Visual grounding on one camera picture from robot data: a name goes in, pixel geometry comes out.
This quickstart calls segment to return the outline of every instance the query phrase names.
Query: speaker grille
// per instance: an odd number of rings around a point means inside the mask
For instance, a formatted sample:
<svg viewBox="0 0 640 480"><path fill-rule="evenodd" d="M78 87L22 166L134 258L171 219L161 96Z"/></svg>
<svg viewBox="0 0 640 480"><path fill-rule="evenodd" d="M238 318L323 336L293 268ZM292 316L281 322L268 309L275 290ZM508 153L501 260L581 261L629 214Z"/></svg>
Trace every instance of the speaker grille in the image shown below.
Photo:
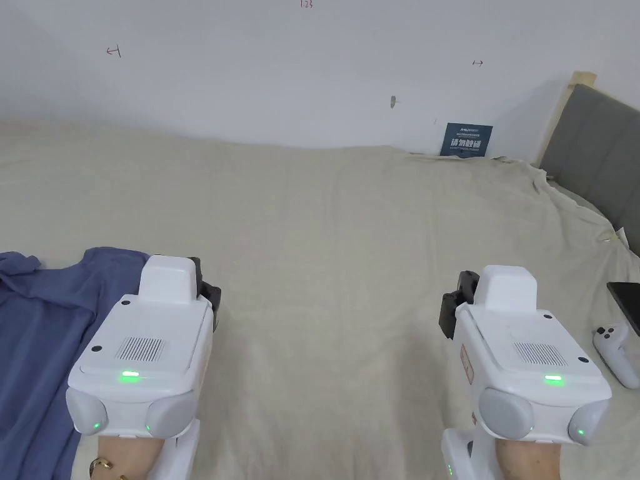
<svg viewBox="0 0 640 480"><path fill-rule="evenodd" d="M520 358L527 364L551 365L566 367L566 360L560 355L557 348L545 343L514 342Z"/></svg>
<svg viewBox="0 0 640 480"><path fill-rule="evenodd" d="M157 362L162 355L166 342L162 339L127 337L116 353L119 360L137 360L139 362Z"/></svg>

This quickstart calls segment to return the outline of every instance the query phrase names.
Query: gray headboard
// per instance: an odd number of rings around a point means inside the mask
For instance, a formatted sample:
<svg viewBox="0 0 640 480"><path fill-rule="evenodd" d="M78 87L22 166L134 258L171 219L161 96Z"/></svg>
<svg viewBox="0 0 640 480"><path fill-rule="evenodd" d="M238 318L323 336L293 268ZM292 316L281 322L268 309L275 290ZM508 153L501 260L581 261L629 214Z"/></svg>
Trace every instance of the gray headboard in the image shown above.
<svg viewBox="0 0 640 480"><path fill-rule="evenodd" d="M640 255L640 112L576 85L540 168L625 227Z"/></svg>

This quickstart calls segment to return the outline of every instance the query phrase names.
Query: white game controller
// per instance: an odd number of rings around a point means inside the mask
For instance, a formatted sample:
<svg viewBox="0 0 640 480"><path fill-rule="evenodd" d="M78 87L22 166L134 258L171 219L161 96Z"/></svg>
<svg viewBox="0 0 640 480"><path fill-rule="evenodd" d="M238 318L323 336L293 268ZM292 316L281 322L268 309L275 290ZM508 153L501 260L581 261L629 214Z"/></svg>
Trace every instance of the white game controller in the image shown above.
<svg viewBox="0 0 640 480"><path fill-rule="evenodd" d="M640 387L640 379L622 348L628 334L626 323L601 326L593 336L593 345L620 383L635 389Z"/></svg>

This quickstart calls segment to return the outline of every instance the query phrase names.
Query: gold bracelet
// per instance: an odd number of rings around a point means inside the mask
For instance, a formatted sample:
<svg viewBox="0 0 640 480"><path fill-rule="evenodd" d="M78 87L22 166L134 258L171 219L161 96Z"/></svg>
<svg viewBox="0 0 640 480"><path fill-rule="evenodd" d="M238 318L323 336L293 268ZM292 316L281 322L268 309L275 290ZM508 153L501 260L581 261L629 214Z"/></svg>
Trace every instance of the gold bracelet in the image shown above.
<svg viewBox="0 0 640 480"><path fill-rule="evenodd" d="M102 465L107 470L111 470L113 468L113 464L109 460L107 460L106 458L98 457L95 460L93 460L89 465L89 478L91 478L91 475L93 475L93 470L95 469L96 465ZM118 480L129 480L129 479L126 478L124 475L120 475L118 477Z"/></svg>

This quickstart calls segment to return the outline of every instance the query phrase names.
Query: white robotic gripper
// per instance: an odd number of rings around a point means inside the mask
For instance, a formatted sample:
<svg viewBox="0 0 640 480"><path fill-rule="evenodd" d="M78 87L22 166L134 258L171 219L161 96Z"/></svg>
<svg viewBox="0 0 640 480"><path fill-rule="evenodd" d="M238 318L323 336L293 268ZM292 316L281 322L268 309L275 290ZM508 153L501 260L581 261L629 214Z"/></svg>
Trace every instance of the white robotic gripper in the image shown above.
<svg viewBox="0 0 640 480"><path fill-rule="evenodd" d="M535 278L508 266L460 278L443 298L440 326L453 339L477 422L474 430L445 430L447 473L501 480L496 438L588 445L611 388L554 315L537 309Z"/></svg>
<svg viewBox="0 0 640 480"><path fill-rule="evenodd" d="M67 407L83 435L165 439L151 480L188 480L214 311L196 264L154 255L138 295L111 309L69 374Z"/></svg>

